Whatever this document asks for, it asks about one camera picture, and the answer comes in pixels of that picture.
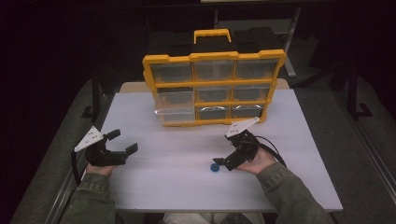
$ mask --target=yellow parts organizer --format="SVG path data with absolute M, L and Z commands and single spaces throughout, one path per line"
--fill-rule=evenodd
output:
M 285 58 L 267 27 L 154 33 L 144 78 L 165 126 L 263 122 Z

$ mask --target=white mount plate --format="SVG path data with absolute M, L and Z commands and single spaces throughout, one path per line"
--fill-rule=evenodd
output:
M 91 127 L 87 134 L 75 147 L 75 152 L 81 151 L 82 149 L 91 146 L 103 139 L 103 135 L 95 127 Z
M 242 131 L 246 130 L 251 125 L 257 123 L 257 121 L 259 121 L 259 118 L 245 119 L 245 120 L 233 122 L 233 124 L 231 125 L 230 129 L 225 134 L 225 136 L 226 137 L 231 137 L 231 136 L 234 136 L 236 134 L 239 134 Z

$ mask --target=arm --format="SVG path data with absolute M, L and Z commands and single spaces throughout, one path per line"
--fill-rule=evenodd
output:
M 303 181 L 262 148 L 253 161 L 238 169 L 257 176 L 266 198 L 278 212 L 276 223 L 332 223 Z
M 110 197 L 109 177 L 116 166 L 88 164 L 86 174 L 61 220 L 66 223 L 115 223 L 116 206 Z

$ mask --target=sleeve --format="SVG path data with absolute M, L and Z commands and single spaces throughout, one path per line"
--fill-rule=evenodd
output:
M 73 194 L 62 224 L 115 223 L 116 206 L 110 197 L 107 176 L 86 174 Z
M 265 197 L 278 212 L 277 224 L 333 223 L 303 181 L 279 162 L 257 175 Z

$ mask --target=carrying handle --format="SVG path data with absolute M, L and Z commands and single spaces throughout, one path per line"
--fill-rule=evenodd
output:
M 194 31 L 194 44 L 197 43 L 199 36 L 216 36 L 227 35 L 228 42 L 231 42 L 230 31 L 228 29 L 215 29 L 215 30 L 196 30 Z

